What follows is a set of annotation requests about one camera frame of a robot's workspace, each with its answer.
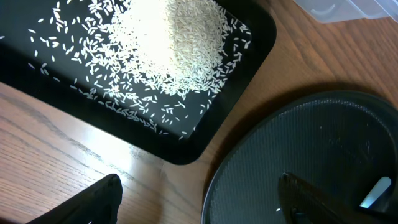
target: white object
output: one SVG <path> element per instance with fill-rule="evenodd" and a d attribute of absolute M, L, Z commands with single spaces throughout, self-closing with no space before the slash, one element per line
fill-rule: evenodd
<path fill-rule="evenodd" d="M 372 188 L 363 202 L 359 205 L 363 208 L 369 208 L 391 185 L 391 179 L 382 177 Z"/>
<path fill-rule="evenodd" d="M 390 16 L 398 22 L 398 0 L 294 0 L 318 22 L 378 19 Z"/>

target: wooden surface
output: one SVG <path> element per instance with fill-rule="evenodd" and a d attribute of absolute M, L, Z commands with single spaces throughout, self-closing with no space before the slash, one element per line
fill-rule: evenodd
<path fill-rule="evenodd" d="M 0 83 L 0 217 L 27 222 L 109 173 L 123 182 L 119 223 L 200 223 L 223 155 L 285 103 L 361 90 L 398 106 L 398 24 L 319 24 L 292 0 L 259 0 L 277 24 L 272 52 L 204 154 L 175 166 Z"/>

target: black object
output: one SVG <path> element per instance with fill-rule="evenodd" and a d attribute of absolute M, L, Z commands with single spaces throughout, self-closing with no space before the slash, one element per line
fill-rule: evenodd
<path fill-rule="evenodd" d="M 28 224 L 116 224 L 122 185 L 110 174 Z"/>
<path fill-rule="evenodd" d="M 205 114 L 200 115 L 200 104 L 198 101 L 203 98 L 206 99 L 207 93 L 192 93 L 193 98 L 191 95 L 188 96 L 184 103 L 191 103 L 197 106 L 194 108 L 187 105 L 187 110 L 192 111 L 192 113 L 189 113 L 190 118 L 197 116 L 197 120 L 179 123 L 181 127 L 178 128 L 186 126 L 189 128 L 189 131 L 192 131 L 193 127 L 196 126 L 196 131 L 192 132 L 189 138 L 185 140 L 178 140 L 181 135 L 180 131 L 177 134 L 173 133 L 173 130 L 170 130 L 167 136 L 154 133 L 153 130 L 143 127 L 141 123 L 128 120 L 94 100 L 87 100 L 77 90 L 69 87 L 69 85 L 73 84 L 74 78 L 79 77 L 77 85 L 82 85 L 79 88 L 82 88 L 83 91 L 88 91 L 88 88 L 84 89 L 83 84 L 81 84 L 85 83 L 85 75 L 88 74 L 88 70 L 79 70 L 81 65 L 76 65 L 76 62 L 70 61 L 69 58 L 68 60 L 62 60 L 65 55 L 62 46 L 57 47 L 56 50 L 59 53 L 56 53 L 56 62 L 52 63 L 51 53 L 46 53 L 50 52 L 50 50 L 44 43 L 41 43 L 39 36 L 43 35 L 47 37 L 56 35 L 59 39 L 58 32 L 49 33 L 55 30 L 54 27 L 51 29 L 41 28 L 40 32 L 36 29 L 39 28 L 37 19 L 41 17 L 46 18 L 41 24 L 46 23 L 46 26 L 49 26 L 48 19 L 53 16 L 51 15 L 51 8 L 56 4 L 54 1 L 0 1 L 0 20 L 7 21 L 0 24 L 0 34 L 6 36 L 6 38 L 0 41 L 0 66 L 2 67 L 0 82 L 4 82 L 38 98 L 166 161 L 174 164 L 188 164 L 200 157 L 223 123 L 225 117 L 232 110 L 234 104 L 271 51 L 276 39 L 276 27 L 273 19 L 256 3 L 241 0 L 217 1 L 230 12 L 228 15 L 230 18 L 235 16 L 249 27 L 252 34 L 251 44 L 250 48 L 242 50 L 243 61 L 230 74 L 222 92 L 214 99 L 210 109 Z M 65 8 L 73 9 L 74 15 L 68 15 L 65 11 L 66 9 L 62 9 L 63 18 L 70 21 L 75 15 L 87 14 L 87 7 L 82 8 L 78 7 L 78 5 L 75 7 L 75 4 L 89 3 L 85 1 L 72 1 Z M 36 29 L 37 35 L 31 34 L 27 31 L 28 29 Z M 74 26 L 70 26 L 69 33 L 75 34 L 76 42 L 82 34 L 73 33 L 73 29 Z M 61 35 L 61 37 L 65 36 L 67 38 L 59 40 L 60 43 L 70 43 L 70 34 Z M 35 58 L 30 56 L 36 50 L 30 42 L 30 35 L 35 37 L 35 44 L 36 42 L 40 42 L 43 45 L 42 48 L 44 50 L 39 49 L 38 58 L 43 54 L 47 54 L 45 59 L 49 62 L 48 68 L 52 68 L 52 70 L 48 69 L 49 77 L 40 74 L 41 63 L 34 62 Z M 231 38 L 226 44 L 233 43 L 233 36 Z M 35 66 L 35 73 L 27 66 L 28 62 Z M 60 83 L 53 80 L 53 76 L 59 78 Z M 157 96 L 162 98 L 159 99 L 158 105 L 166 105 L 167 100 L 171 99 L 171 97 L 161 95 L 160 93 Z"/>
<path fill-rule="evenodd" d="M 365 93 L 331 91 L 297 100 L 226 156 L 208 188 L 202 224 L 285 223 L 277 191 L 284 172 L 352 210 L 387 176 L 392 185 L 375 203 L 382 206 L 370 209 L 394 216 L 397 128 L 398 112 Z"/>
<path fill-rule="evenodd" d="M 289 173 L 279 179 L 278 194 L 288 224 L 392 224 L 398 221 L 381 213 L 354 211 Z"/>

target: wooden table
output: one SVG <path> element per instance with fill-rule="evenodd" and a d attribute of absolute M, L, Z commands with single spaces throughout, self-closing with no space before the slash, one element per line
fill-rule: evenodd
<path fill-rule="evenodd" d="M 123 182 L 119 223 L 200 223 L 223 155 L 282 105 L 325 90 L 361 90 L 398 106 L 398 24 L 319 24 L 292 0 L 259 0 L 275 47 L 196 162 L 175 166 L 0 83 L 0 217 L 27 222 L 106 174 Z"/>

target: plastic container lid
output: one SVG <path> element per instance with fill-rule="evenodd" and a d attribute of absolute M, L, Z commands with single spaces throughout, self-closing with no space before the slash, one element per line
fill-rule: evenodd
<path fill-rule="evenodd" d="M 391 16 L 398 22 L 398 0 L 294 0 L 318 22 L 378 19 Z"/>

